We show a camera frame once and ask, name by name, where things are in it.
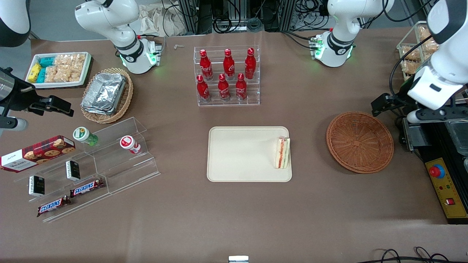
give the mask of red cap bottle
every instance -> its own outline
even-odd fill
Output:
[[[244,80],[244,74],[237,75],[237,82],[235,84],[235,93],[239,101],[247,99],[247,83]]]
[[[206,50],[200,50],[200,68],[206,81],[213,79],[213,68],[211,67],[211,61],[206,54]]]
[[[247,58],[245,59],[245,78],[249,80],[254,78],[255,67],[257,65],[254,52],[253,48],[247,49]]]
[[[227,80],[233,80],[235,78],[235,69],[234,69],[234,59],[232,58],[232,53],[229,48],[224,50],[224,73],[226,74]]]
[[[218,82],[219,96],[224,102],[231,100],[231,94],[229,93],[229,83],[226,81],[226,76],[224,74],[219,74]]]
[[[200,100],[202,102],[209,102],[211,100],[210,91],[208,90],[208,84],[203,80],[202,75],[197,76],[197,90],[200,94]]]

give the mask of small black box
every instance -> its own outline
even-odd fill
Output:
[[[66,162],[66,178],[72,181],[78,181],[80,177],[80,166],[74,161]]]
[[[29,194],[40,197],[45,194],[44,178],[32,175],[29,177]]]

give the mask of foil container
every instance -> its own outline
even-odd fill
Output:
[[[99,73],[81,101],[81,107],[91,113],[115,114],[125,83],[126,78],[118,73]]]

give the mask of yellow snack package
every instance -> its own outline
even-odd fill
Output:
[[[31,72],[28,75],[28,81],[30,83],[35,83],[37,80],[37,76],[39,75],[39,72],[41,71],[42,67],[39,65],[39,63],[35,63],[34,66],[31,68]]]

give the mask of bottle cap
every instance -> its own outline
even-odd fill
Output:
[[[89,130],[85,127],[78,127],[73,132],[73,139],[77,141],[85,141],[89,137]]]
[[[120,139],[120,146],[125,150],[132,149],[134,145],[135,145],[135,139],[130,135],[123,136]]]

